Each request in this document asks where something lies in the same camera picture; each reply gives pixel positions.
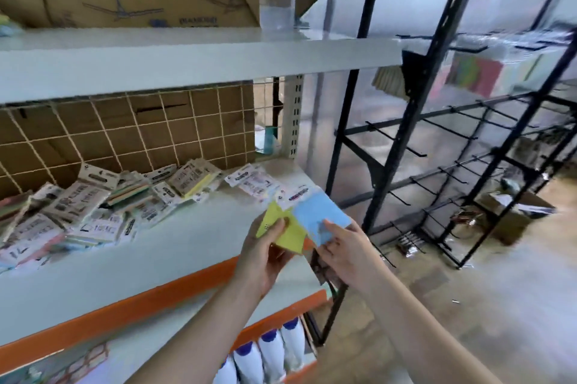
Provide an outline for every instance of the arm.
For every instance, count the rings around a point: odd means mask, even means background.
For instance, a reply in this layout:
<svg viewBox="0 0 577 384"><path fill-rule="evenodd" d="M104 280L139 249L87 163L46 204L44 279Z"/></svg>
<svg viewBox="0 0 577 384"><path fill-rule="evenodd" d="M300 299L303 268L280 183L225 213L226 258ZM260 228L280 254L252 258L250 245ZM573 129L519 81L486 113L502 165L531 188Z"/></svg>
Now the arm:
<svg viewBox="0 0 577 384"><path fill-rule="evenodd" d="M131 376L127 384L212 382L237 335L292 257L271 246L284 231L285 221L277 220L265 235L256 239L261 221L262 216L249 230L232 280Z"/></svg>
<svg viewBox="0 0 577 384"><path fill-rule="evenodd" d="M361 293L415 383L500 383L393 275L355 222L343 229L325 221L325 227L334 238L319 255Z"/></svg>

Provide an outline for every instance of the yellow sticky note package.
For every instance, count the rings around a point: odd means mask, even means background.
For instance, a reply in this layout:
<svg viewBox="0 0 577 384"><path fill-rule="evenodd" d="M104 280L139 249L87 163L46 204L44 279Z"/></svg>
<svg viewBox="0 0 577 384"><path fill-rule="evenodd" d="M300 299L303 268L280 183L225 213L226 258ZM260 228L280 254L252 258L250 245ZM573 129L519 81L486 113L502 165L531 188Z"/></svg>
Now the yellow sticky note package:
<svg viewBox="0 0 577 384"><path fill-rule="evenodd" d="M268 228L279 218L288 218L288 227L285 233L278 237L275 244L292 252L302 253L302 246L305 243L307 231L300 226L290 210L283 211L275 201L270 203L267 212L264 214L263 222L256 232L257 238L263 236Z"/></svg>

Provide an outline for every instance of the person's right hand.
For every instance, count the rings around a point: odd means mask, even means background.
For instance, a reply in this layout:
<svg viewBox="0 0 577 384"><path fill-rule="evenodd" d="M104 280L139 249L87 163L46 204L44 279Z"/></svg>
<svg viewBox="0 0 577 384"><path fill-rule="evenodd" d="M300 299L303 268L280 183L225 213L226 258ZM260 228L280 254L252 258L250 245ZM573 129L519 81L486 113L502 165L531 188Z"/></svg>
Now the person's right hand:
<svg viewBox="0 0 577 384"><path fill-rule="evenodd" d="M323 220L333 238L317 251L339 278L363 292L369 289L374 271L383 261L360 226L354 220L351 221L351 225L343 229L335 223Z"/></svg>

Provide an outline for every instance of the white shelf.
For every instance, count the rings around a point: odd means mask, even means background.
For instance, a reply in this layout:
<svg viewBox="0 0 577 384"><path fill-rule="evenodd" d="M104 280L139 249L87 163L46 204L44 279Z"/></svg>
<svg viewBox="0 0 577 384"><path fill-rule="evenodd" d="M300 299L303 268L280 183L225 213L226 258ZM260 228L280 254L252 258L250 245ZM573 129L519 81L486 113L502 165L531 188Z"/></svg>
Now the white shelf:
<svg viewBox="0 0 577 384"><path fill-rule="evenodd" d="M287 185L312 184L292 160L261 164ZM262 211L254 198L224 183L206 203L179 207L132 243L0 276L0 346L237 256ZM303 273L304 281L311 281L311 274Z"/></svg>
<svg viewBox="0 0 577 384"><path fill-rule="evenodd" d="M323 290L304 257L294 257L276 284L261 300L246 326L250 326L307 296ZM128 329L110 342L110 357L79 384L122 384L175 335L212 295L203 294L191 303Z"/></svg>
<svg viewBox="0 0 577 384"><path fill-rule="evenodd" d="M398 39L316 30L30 30L0 39L0 103L400 65Z"/></svg>

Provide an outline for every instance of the cleaning product bottle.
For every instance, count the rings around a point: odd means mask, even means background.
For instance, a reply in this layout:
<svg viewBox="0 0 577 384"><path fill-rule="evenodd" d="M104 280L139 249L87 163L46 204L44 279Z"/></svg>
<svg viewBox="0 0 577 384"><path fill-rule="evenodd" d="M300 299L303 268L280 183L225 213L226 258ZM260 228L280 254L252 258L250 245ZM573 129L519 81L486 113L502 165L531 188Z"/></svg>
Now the cleaning product bottle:
<svg viewBox="0 0 577 384"><path fill-rule="evenodd" d="M291 372L300 370L305 361L305 330L298 317L286 322L280 333L285 341L285 363Z"/></svg>
<svg viewBox="0 0 577 384"><path fill-rule="evenodd" d="M267 384L277 384L285 379L285 347L277 329L263 334L258 339L263 356L264 375Z"/></svg>
<svg viewBox="0 0 577 384"><path fill-rule="evenodd" d="M234 361L228 355L220 369L216 373L212 384L238 384L237 368L234 366Z"/></svg>
<svg viewBox="0 0 577 384"><path fill-rule="evenodd" d="M264 384L263 360L256 344L249 341L233 355L241 373L241 384Z"/></svg>

